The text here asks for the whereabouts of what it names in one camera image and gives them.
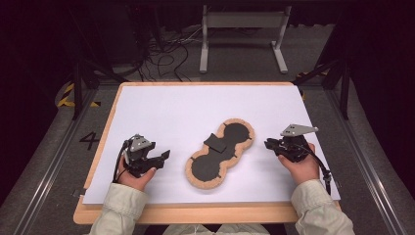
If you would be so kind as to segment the aluminium floor rail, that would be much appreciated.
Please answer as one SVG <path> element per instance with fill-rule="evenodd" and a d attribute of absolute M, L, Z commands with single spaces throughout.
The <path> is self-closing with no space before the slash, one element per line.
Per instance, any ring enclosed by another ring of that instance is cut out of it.
<path fill-rule="evenodd" d="M 346 134 L 347 141 L 354 152 L 355 161 L 390 234 L 408 235 L 403 223 L 400 221 L 393 208 L 392 201 L 375 168 L 368 156 L 362 151 L 360 144 L 357 142 L 357 137 L 350 122 L 344 118 L 340 109 L 340 100 L 337 98 L 334 91 L 328 90 L 325 94 L 335 110 L 336 116 Z"/>
<path fill-rule="evenodd" d="M 39 181 L 36 191 L 34 192 L 33 197 L 31 198 L 31 201 L 28 204 L 13 235 L 27 235 L 28 231 L 30 230 L 65 161 L 66 154 L 69 149 L 69 144 L 72 141 L 76 130 L 80 126 L 80 123 L 85 116 L 90 103 L 95 98 L 96 93 L 96 90 L 85 91 L 84 100 L 81 102 L 82 108 L 80 113 L 77 115 L 76 119 L 72 119 L 70 121 L 65 135 L 63 136 L 63 139 L 61 140 L 53 159 L 49 163 L 47 170 Z"/>

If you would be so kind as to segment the white sheet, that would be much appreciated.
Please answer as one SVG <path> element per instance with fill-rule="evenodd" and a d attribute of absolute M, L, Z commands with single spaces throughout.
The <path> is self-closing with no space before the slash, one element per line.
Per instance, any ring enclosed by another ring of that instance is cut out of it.
<path fill-rule="evenodd" d="M 229 118 L 247 121 L 254 142 L 218 187 L 198 189 L 186 178 L 185 164 Z M 264 142 L 279 137 L 291 124 L 311 124 L 294 85 L 124 85 L 83 201 L 103 203 L 122 143 L 141 134 L 156 144 L 151 157 L 170 153 L 146 187 L 153 204 L 287 202 L 296 184 Z"/>

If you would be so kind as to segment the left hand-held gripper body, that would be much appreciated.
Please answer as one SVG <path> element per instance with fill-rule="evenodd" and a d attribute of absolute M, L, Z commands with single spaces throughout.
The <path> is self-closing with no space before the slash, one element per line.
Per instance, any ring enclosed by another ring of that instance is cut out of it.
<path fill-rule="evenodd" d="M 136 134 L 126 141 L 123 150 L 123 166 L 135 177 L 140 177 L 155 165 L 153 159 L 148 158 L 148 154 L 156 147 L 155 142 L 147 140 L 144 136 Z"/>

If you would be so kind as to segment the wooden table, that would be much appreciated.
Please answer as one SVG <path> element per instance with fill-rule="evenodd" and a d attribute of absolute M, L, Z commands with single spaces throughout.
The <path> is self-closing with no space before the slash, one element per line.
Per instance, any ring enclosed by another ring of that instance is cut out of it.
<path fill-rule="evenodd" d="M 293 85 L 289 82 L 125 82 L 121 84 L 115 95 L 115 101 L 124 85 Z M 114 111 L 114 105 L 110 111 L 107 123 Z M 85 182 L 85 190 L 90 186 L 99 158 L 95 154 Z M 90 224 L 101 213 L 102 204 L 84 203 L 85 194 L 79 199 L 73 219 L 78 224 Z M 280 223 L 295 222 L 297 214 L 290 200 L 287 202 L 262 202 L 262 203 L 186 203 L 186 204 L 153 204 L 149 203 L 144 208 L 139 219 L 142 224 L 174 224 L 174 223 Z"/>

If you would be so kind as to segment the person's left hand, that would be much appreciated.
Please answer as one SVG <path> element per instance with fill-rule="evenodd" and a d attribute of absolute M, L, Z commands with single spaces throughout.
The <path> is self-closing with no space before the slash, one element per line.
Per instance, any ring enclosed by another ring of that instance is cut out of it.
<path fill-rule="evenodd" d="M 155 176 L 156 172 L 157 169 L 152 167 L 141 177 L 137 178 L 125 169 L 123 165 L 123 158 L 121 158 L 120 163 L 118 164 L 118 174 L 116 175 L 115 179 L 120 184 L 144 192 L 146 185 Z"/>

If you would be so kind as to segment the tan fleece earmuff with strap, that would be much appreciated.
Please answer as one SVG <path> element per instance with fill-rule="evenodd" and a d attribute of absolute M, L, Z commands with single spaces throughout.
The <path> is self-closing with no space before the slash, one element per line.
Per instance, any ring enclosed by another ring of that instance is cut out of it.
<path fill-rule="evenodd" d="M 254 139 L 254 129 L 247 121 L 240 118 L 224 121 L 186 162 L 185 174 L 190 184 L 204 190 L 218 187 Z"/>

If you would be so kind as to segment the black metal stand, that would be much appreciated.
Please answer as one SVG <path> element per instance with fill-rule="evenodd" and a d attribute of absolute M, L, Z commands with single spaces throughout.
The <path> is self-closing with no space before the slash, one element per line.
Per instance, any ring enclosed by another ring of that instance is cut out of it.
<path fill-rule="evenodd" d="M 72 119 L 76 120 L 85 107 L 82 85 L 85 84 L 88 89 L 97 89 L 100 85 L 99 77 L 94 71 L 99 71 L 104 76 L 119 83 L 126 82 L 127 79 L 114 73 L 91 13 L 91 7 L 87 4 L 75 4 L 69 5 L 68 10 L 77 35 L 80 37 L 80 52 L 75 56 L 72 80 L 74 83 L 74 114 Z"/>
<path fill-rule="evenodd" d="M 321 86 L 326 90 L 333 90 L 338 82 L 341 83 L 340 112 L 344 119 L 348 119 L 348 90 L 350 82 L 350 69 L 347 64 L 346 45 L 347 30 L 350 23 L 346 12 L 341 13 L 336 25 L 330 34 L 314 69 L 305 75 L 297 76 L 292 81 L 294 85 L 301 85 L 325 71 L 327 75 L 321 81 Z"/>

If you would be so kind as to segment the person's right hand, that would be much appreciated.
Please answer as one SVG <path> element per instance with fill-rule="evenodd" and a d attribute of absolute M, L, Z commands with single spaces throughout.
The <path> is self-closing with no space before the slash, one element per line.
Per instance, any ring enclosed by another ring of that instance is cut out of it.
<path fill-rule="evenodd" d="M 298 163 L 292 163 L 282 155 L 278 157 L 278 160 L 290 172 L 297 185 L 320 178 L 319 164 L 312 155 L 307 155 L 303 161 Z"/>

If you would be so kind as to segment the white metal stand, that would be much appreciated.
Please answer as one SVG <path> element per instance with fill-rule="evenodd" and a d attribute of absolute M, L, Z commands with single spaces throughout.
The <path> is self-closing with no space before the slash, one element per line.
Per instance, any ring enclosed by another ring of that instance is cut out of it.
<path fill-rule="evenodd" d="M 203 7 L 200 73 L 208 71 L 208 30 L 210 28 L 277 28 L 277 38 L 270 43 L 280 73 L 286 74 L 288 68 L 281 51 L 282 41 L 291 15 L 292 7 L 275 12 L 210 12 L 208 6 Z"/>

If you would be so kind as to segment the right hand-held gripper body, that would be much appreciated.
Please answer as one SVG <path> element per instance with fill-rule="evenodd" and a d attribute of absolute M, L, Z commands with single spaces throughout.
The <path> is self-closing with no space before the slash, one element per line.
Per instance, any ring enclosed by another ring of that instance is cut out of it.
<path fill-rule="evenodd" d="M 317 132 L 318 128 L 300 124 L 290 124 L 281 132 L 282 146 L 285 156 L 292 163 L 298 163 L 311 154 L 308 142 L 304 135 Z"/>

